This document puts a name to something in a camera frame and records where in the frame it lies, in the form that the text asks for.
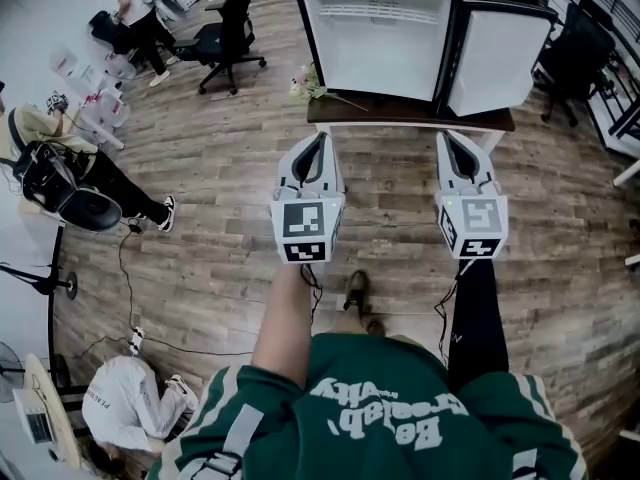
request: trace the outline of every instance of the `white stripe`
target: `white stripe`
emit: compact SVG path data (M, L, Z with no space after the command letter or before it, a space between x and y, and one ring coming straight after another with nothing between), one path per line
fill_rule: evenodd
M190 480L191 477L200 470L206 460L206 458L202 458L189 462L189 464L187 464L187 467L180 472L178 480Z
M244 457L244 452L249 448L251 438L256 433L263 417L263 412L251 407L249 404L244 404L229 429L222 451Z
M207 427L218 419L220 411L229 403L229 400L233 398L238 392L238 371L240 366L231 366L222 379L222 396L215 407L209 411L202 424L197 427L192 427L189 430L185 430L177 439L171 441L164 451L162 452L162 462L160 471L158 471L158 478L160 480L175 480L180 475L180 470L176 464L176 460L182 455L182 439L189 436L197 435L202 427ZM200 404L199 409L204 407L205 402Z
M553 417L546 415L546 413L544 412L544 408L542 407L542 404L537 400L535 400L531 395L531 385L529 384L529 382L527 381L524 375L514 374L513 376L518 382L518 388L520 388L520 394L524 398L529 400L529 402L531 402L531 406L533 407L533 410L535 411L535 413L541 418L544 418L545 420L552 421L557 425L560 425L560 428L562 429L562 437L564 437L567 441L569 441L569 445L571 446L571 449L577 455L576 463L573 465L573 468L571 469L571 473L569 473L569 478L571 480L582 480L585 472L587 471L587 465L584 461L584 457L582 457L582 451L580 450L580 446L578 445L575 438L573 437L573 433L571 432L571 430L569 430L567 427L565 427L561 423L556 422L553 419ZM549 402L544 397L544 391L538 394L544 401L545 406L549 407Z

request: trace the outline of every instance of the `black shoe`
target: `black shoe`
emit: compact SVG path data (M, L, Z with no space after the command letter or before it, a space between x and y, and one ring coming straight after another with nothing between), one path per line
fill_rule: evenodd
M347 282L347 299L343 309L347 309L351 304L358 306L358 314L362 314L368 309L367 301L369 299L369 276L364 270L356 270Z

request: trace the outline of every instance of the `white wall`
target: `white wall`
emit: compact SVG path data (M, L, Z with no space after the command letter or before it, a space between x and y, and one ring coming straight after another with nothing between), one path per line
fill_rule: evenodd
M48 446L34 446L22 429L14 403L0 404L0 450L24 480L95 480L95 476L71 470L49 457Z

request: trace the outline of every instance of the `sneaker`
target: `sneaker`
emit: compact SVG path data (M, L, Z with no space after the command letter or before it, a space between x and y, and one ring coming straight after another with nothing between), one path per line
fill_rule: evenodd
M198 405L200 405L198 397L193 392L193 389L187 386L187 383L182 377L180 377L180 375L172 375L171 379L166 381L165 384L167 386L175 386L177 388L178 392L187 401L187 409L190 411L195 411L198 408Z
M169 216L167 217L167 220L158 225L158 229L160 231L168 233L173 229L173 221L176 218L176 200L173 198L173 196L168 196L164 200L164 205L169 209Z
M169 70L165 70L165 72L162 73L161 75L156 75L155 78L153 80L151 80L151 83L149 84L149 87L155 87L156 85L160 85L167 78L169 78L170 74L171 73L169 73Z

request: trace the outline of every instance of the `floor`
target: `floor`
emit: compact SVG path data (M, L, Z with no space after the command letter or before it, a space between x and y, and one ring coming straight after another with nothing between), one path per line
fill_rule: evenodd
M177 27L190 38L217 16L193 9ZM122 263L133 287L133 320L147 335L218 353L252 350L270 280L280 263L267 203L278 159L311 134L305 108L290 102L289 82L310 55L294 0L254 0L256 49L268 67L236 71L196 94L207 70L181 63L156 89L147 80L125 90L133 117L119 132L117 163L158 200L172 193L172 233L146 225L130 236ZM611 180L628 162L606 154L589 118L567 126L561 111L540 120L544 95L514 109L517 130L492 154L509 196L510 237L496 274L514 371L543 377L557 416L574 431L593 464L615 440L638 393L640 281L623 265L637 253L630 218L640 192ZM313 331L328 329L344 300L347 276L365 268L374 312L391 333L437 352L442 321L433 310L456 264L436 226L435 134L418 129L336 128L334 140L349 187L333 262L321 274L324 296ZM90 380L106 358L125 353L129 291L118 266L126 229L91 234L68 228L62 267L80 278L78 298L56 298L57 350L77 381ZM195 388L219 368L249 355L188 354L147 342L145 354L164 374L180 372ZM148 458L140 458L143 468Z

